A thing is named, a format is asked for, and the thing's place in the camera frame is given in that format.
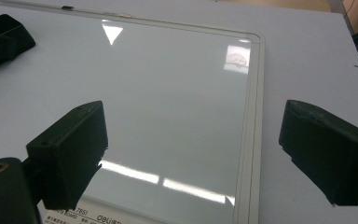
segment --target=white table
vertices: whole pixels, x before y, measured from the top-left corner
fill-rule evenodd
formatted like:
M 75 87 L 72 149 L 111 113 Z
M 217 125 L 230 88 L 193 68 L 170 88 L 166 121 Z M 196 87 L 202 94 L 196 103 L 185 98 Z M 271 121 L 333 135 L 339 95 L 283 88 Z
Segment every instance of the white table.
M 358 55 L 342 15 L 207 0 L 30 1 L 257 31 L 266 38 L 259 223 L 358 223 L 333 207 L 278 144 L 284 104 L 318 105 L 358 126 Z

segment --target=deli logo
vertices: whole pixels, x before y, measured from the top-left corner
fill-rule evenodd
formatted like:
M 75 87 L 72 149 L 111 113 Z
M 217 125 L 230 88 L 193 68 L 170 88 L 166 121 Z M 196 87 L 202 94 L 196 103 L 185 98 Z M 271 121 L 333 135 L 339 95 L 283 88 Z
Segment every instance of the deli logo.
M 98 216 L 97 220 L 106 224 L 121 224 L 121 222 L 112 219 L 111 217 Z

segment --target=label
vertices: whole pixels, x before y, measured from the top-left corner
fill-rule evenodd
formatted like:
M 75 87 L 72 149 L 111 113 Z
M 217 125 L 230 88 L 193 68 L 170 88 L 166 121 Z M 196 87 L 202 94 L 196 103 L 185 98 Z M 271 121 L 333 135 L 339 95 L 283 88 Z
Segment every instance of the label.
M 44 224 L 126 224 L 126 217 L 106 209 L 101 204 L 80 200 L 75 210 L 51 210 Z

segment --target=whiteboard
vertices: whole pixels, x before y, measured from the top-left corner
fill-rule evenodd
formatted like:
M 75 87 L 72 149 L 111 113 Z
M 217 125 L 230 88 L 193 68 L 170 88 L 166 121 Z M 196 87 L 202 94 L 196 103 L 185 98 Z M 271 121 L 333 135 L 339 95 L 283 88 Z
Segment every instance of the whiteboard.
M 0 158 L 102 100 L 109 137 L 85 197 L 164 223 L 255 223 L 260 35 L 0 2 L 36 46 L 0 66 Z

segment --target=whiteboard frame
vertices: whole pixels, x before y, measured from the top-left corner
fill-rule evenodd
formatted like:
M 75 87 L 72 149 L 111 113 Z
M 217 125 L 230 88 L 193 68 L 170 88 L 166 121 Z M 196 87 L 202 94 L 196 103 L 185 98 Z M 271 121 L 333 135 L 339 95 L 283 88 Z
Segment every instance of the whiteboard frame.
M 130 14 L 120 14 L 115 12 L 97 12 L 79 8 L 74 8 L 73 10 L 63 10 L 62 7 L 42 4 L 29 4 L 18 1 L 0 1 L 0 6 L 19 7 L 31 10 L 88 17 L 93 19 L 121 21 L 127 23 L 152 25 L 157 27 L 249 39 L 252 43 L 252 53 L 246 88 L 246 112 L 242 129 L 241 154 L 232 223 L 258 223 L 265 59 L 265 38 L 261 34 L 171 21 L 154 21 L 136 17 Z

